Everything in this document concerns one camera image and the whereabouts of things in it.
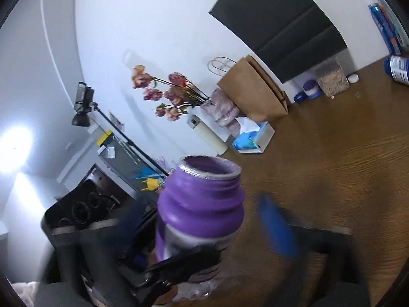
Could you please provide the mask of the purple plastic cup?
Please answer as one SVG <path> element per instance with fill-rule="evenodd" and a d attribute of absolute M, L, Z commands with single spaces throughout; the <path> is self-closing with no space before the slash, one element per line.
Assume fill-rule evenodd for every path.
<path fill-rule="evenodd" d="M 220 157 L 183 157 L 158 202 L 155 252 L 164 261 L 198 246 L 225 251 L 244 219 L 241 167 Z"/>

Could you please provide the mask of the blue tissue box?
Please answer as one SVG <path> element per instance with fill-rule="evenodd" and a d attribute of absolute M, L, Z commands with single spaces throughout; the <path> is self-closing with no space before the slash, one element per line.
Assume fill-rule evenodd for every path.
<path fill-rule="evenodd" d="M 232 146 L 241 154 L 264 153 L 275 135 L 274 128 L 268 122 L 256 123 L 244 116 L 237 117 L 236 120 L 240 129 Z"/>

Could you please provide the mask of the black studio light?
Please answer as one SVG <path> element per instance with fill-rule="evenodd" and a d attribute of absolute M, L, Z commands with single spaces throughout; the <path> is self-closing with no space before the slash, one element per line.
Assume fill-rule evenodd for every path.
<path fill-rule="evenodd" d="M 100 109 L 94 101 L 94 90 L 85 82 L 79 82 L 73 104 L 74 116 L 71 125 L 81 128 L 90 128 L 92 123 L 104 133 L 108 130 L 114 132 L 119 139 L 118 143 L 133 159 L 140 159 L 152 168 L 161 177 L 168 177 L 169 173 L 161 167 L 151 156 L 138 147 L 113 121 Z"/>

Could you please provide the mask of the cream thermos bottle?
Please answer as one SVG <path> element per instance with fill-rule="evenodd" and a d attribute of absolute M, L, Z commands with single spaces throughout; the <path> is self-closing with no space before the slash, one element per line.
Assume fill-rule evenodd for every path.
<path fill-rule="evenodd" d="M 200 117 L 191 114 L 187 120 L 188 126 L 195 131 L 218 155 L 228 150 L 228 145 Z"/>

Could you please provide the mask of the pink ceramic vase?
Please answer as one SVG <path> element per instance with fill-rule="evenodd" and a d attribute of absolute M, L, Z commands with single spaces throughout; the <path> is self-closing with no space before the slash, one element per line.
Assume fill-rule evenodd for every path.
<path fill-rule="evenodd" d="M 240 125 L 236 120 L 241 115 L 236 104 L 221 90 L 217 88 L 205 101 L 201 108 L 212 118 L 220 128 L 225 128 L 232 137 L 240 133 Z"/>

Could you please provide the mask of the dried pink roses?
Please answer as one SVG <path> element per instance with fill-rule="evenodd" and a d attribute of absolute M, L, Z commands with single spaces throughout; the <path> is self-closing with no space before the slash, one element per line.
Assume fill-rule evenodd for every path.
<path fill-rule="evenodd" d="M 136 65 L 132 68 L 132 87 L 143 90 L 145 101 L 160 102 L 155 109 L 159 118 L 177 121 L 189 113 L 190 108 L 210 103 L 210 97 L 199 90 L 185 75 L 173 72 L 164 80 L 149 74 L 146 67 Z"/>

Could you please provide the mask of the blue jar lid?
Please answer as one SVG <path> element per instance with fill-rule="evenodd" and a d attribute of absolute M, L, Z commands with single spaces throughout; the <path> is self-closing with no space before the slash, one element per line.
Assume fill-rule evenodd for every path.
<path fill-rule="evenodd" d="M 299 92 L 294 96 L 293 100 L 295 103 L 301 103 L 305 101 L 307 98 L 308 96 L 304 92 Z"/>

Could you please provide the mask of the brown paper bag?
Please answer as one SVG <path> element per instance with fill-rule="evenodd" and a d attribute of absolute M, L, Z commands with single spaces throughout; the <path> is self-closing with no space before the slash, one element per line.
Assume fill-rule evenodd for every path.
<path fill-rule="evenodd" d="M 271 122 L 288 114 L 288 98 L 251 55 L 238 61 L 216 57 L 208 70 L 220 76 L 218 87 L 251 120 Z"/>

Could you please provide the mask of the small purple jar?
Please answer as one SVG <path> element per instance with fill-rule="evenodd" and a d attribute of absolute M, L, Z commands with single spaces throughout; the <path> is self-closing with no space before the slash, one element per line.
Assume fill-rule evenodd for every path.
<path fill-rule="evenodd" d="M 321 93 L 320 87 L 315 80 L 306 81 L 303 84 L 302 89 L 309 99 L 317 98 Z"/>

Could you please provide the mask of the clear container with cereal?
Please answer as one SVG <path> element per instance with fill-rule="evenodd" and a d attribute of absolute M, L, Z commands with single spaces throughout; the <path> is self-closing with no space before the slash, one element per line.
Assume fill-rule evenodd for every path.
<path fill-rule="evenodd" d="M 312 69 L 320 89 L 327 97 L 332 97 L 349 89 L 349 82 L 337 58 L 329 58 Z"/>

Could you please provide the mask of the blue white bottle lying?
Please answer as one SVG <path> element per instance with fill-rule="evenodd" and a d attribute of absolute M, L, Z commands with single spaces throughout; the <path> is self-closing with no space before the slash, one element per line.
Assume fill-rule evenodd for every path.
<path fill-rule="evenodd" d="M 394 81 L 409 85 L 409 59 L 401 56 L 389 56 L 384 60 L 384 70 Z"/>

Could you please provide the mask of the black paper bag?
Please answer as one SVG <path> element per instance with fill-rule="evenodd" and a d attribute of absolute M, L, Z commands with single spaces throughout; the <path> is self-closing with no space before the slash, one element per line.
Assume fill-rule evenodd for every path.
<path fill-rule="evenodd" d="M 287 82 L 347 48 L 313 0 L 218 0 L 210 15 Z"/>

